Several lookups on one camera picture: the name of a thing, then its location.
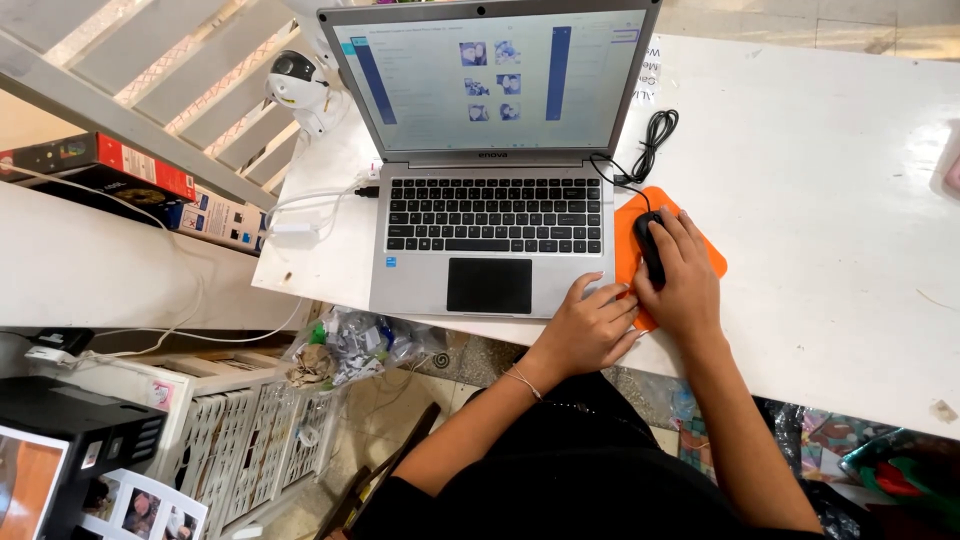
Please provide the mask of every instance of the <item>white desk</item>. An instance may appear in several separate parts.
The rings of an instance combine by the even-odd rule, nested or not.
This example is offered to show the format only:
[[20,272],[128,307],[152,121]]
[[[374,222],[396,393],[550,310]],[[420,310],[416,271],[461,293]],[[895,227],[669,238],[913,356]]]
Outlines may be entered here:
[[[918,293],[960,309],[960,195],[942,186],[960,153],[960,64],[661,39],[664,90],[655,108],[631,110],[616,159],[633,162],[654,109],[680,112],[648,182],[730,264],[723,326],[751,391],[960,438],[960,421],[929,410],[944,400],[960,411],[960,311]],[[369,166],[359,114],[332,133],[291,165],[281,200]],[[253,284],[367,308],[375,206],[345,198],[319,244],[268,242]],[[523,344],[543,328],[418,320]],[[676,376],[675,358],[655,331],[621,363]]]

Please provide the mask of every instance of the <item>computer mouse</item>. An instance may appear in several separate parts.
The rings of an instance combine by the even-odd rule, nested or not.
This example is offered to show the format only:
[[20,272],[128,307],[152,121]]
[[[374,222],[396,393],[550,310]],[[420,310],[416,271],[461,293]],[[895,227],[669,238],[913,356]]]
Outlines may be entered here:
[[663,264],[660,262],[660,251],[657,249],[657,242],[654,241],[654,237],[647,227],[651,221],[663,225],[663,219],[658,211],[641,214],[634,221],[634,236],[636,236],[636,243],[640,246],[643,260],[647,263],[647,270],[650,271],[650,281],[655,284],[664,284],[666,283],[666,276],[663,274]]

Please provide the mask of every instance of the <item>bracelet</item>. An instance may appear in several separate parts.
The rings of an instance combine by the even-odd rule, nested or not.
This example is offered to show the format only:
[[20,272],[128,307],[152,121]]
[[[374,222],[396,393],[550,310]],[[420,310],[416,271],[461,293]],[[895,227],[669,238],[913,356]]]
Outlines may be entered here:
[[506,375],[507,377],[512,377],[512,378],[514,378],[514,379],[516,379],[516,380],[519,380],[519,381],[525,383],[527,386],[530,386],[530,390],[534,393],[534,396],[537,396],[537,401],[542,402],[542,401],[543,401],[543,397],[540,395],[540,392],[537,391],[537,388],[534,388],[534,385],[531,384],[531,383],[527,380],[526,377],[523,377],[523,374],[520,373],[520,370],[516,369],[516,366],[514,366],[514,369],[516,370],[516,375],[519,375],[519,377],[517,377],[516,375],[510,373],[510,372],[507,371],[507,370],[503,370],[503,374]]

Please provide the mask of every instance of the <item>cardboard box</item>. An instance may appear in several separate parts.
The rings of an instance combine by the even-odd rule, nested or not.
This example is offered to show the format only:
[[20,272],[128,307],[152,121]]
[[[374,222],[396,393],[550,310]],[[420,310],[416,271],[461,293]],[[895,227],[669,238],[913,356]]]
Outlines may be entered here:
[[168,229],[246,253],[260,251],[264,215],[259,208],[234,203],[201,185],[196,191],[196,202],[164,210],[161,221]]
[[[193,177],[101,133],[0,151],[0,162],[63,178],[118,197],[152,215],[196,199]],[[23,185],[63,199],[155,225],[146,216],[77,187],[48,182],[0,168],[0,181]]]

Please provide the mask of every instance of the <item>silver laptop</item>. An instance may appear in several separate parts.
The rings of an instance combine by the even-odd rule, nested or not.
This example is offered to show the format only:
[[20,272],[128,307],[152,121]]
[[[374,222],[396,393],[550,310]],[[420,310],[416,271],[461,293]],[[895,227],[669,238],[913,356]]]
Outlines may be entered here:
[[613,281],[613,187],[588,158],[615,150],[659,7],[317,12],[384,162],[371,310],[548,318],[578,276]]

